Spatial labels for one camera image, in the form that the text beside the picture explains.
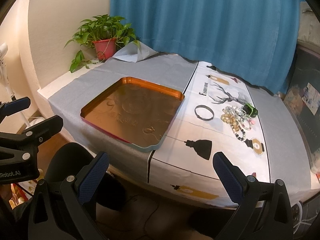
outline metal tray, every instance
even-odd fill
[[[180,91],[124,77],[84,106],[80,116],[101,132],[149,152],[160,147],[183,100]]]

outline blue gripper pad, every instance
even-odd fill
[[[31,101],[28,97],[20,98],[17,100],[14,100],[12,102],[6,103],[4,105],[3,115],[9,116],[12,114],[15,114],[17,112],[20,112],[22,110],[27,109],[31,104]]]
[[[244,198],[244,189],[231,170],[239,168],[233,166],[222,152],[218,152],[213,156],[212,164],[232,202],[240,204]]]
[[[108,167],[109,156],[107,153],[103,153],[78,187],[78,199],[81,205],[91,200]]]

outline red flower pot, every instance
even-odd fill
[[[116,53],[116,38],[103,40],[103,41],[93,41],[97,52],[98,59],[100,61],[107,60]]]

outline potted plant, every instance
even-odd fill
[[[123,25],[120,21],[125,20],[121,16],[98,15],[94,16],[95,20],[85,19],[81,21],[83,24],[78,28],[71,40],[65,46],[74,41],[88,48],[96,49],[99,61],[105,61],[112,57],[117,50],[127,45],[130,40],[139,46],[136,40],[134,29],[131,23]],[[93,63],[91,60],[84,58],[83,52],[80,50],[72,60],[70,71],[73,73],[78,68]]]

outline blue curtain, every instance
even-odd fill
[[[111,0],[110,13],[156,51],[210,62],[277,93],[286,90],[300,1]]]

